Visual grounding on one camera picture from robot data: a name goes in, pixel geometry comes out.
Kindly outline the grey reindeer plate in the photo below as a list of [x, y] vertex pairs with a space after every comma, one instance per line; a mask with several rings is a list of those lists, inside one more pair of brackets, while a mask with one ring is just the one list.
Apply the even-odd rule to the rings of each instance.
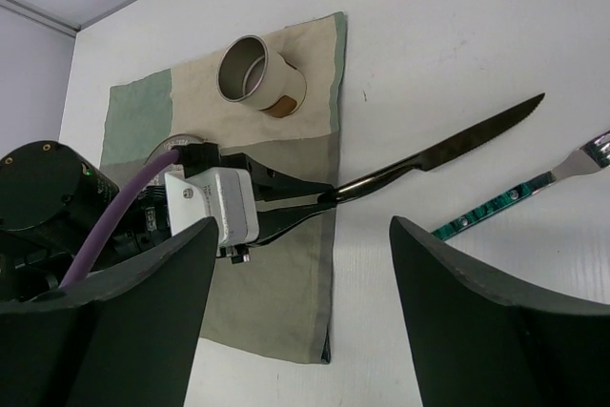
[[144, 161], [144, 165], [147, 166], [153, 162], [159, 155], [164, 152], [170, 151], [173, 147], [186, 146], [189, 144], [202, 144], [206, 141], [204, 137], [191, 133], [178, 133], [173, 134], [159, 144], [157, 144], [152, 151], [149, 153]]

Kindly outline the green beige cloth placemat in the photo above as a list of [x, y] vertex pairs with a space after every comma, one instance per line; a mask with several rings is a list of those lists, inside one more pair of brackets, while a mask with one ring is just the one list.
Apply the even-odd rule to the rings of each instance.
[[[269, 33], [265, 42], [306, 78], [307, 95], [294, 114], [274, 119], [223, 100], [215, 83], [221, 55], [214, 52], [111, 87], [103, 173], [124, 185], [164, 140], [187, 134], [281, 173], [336, 183], [346, 15]], [[328, 363], [335, 225], [335, 213], [327, 212], [252, 250], [249, 262], [218, 260], [201, 336], [260, 356]]]

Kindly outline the green handled fork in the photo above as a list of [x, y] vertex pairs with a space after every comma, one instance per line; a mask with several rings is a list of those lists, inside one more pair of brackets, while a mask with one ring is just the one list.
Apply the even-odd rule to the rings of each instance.
[[448, 240], [562, 180], [598, 173], [608, 167], [609, 132], [605, 132], [571, 152], [552, 170], [517, 184], [432, 231], [432, 235], [442, 241]]

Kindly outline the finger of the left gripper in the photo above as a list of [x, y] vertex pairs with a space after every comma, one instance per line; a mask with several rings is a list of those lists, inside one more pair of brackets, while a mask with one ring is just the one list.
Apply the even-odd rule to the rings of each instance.
[[333, 210], [336, 203], [315, 203], [257, 212], [259, 234], [256, 246], [271, 244], [304, 221]]
[[329, 183], [308, 181], [278, 172], [260, 164], [245, 153], [222, 155], [221, 166], [247, 171], [252, 180], [256, 201], [271, 202], [318, 195], [333, 188]]

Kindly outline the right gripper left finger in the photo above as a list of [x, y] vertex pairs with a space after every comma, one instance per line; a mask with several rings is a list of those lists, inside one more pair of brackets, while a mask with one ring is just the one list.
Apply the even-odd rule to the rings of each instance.
[[2, 405], [183, 405], [217, 239], [205, 218], [69, 287], [2, 304]]

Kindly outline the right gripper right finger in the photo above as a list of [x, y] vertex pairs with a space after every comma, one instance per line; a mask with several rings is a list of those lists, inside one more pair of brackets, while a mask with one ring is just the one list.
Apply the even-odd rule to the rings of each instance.
[[609, 308], [509, 275], [391, 220], [390, 244], [426, 406], [605, 406]]

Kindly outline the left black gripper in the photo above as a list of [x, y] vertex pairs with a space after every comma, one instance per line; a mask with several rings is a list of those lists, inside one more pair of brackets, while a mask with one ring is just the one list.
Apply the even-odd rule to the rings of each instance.
[[[51, 140], [1, 159], [1, 299], [55, 289], [119, 187], [72, 148]], [[93, 264], [101, 271], [171, 236], [162, 186], [141, 190]]]

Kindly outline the black table knife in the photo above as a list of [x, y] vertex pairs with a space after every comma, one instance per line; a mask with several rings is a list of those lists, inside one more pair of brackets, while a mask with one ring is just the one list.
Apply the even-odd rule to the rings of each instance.
[[544, 97], [544, 92], [538, 94], [419, 153], [331, 189], [321, 194], [317, 202], [346, 203], [379, 191], [410, 171], [429, 172], [453, 161], [516, 126], [536, 109]]

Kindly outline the metal cup with cork base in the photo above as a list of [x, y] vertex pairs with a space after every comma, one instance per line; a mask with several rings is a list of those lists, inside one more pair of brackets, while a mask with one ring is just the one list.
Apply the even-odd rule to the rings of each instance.
[[296, 112], [307, 91], [304, 75], [256, 35], [242, 36], [225, 50], [216, 86], [225, 101], [273, 118]]

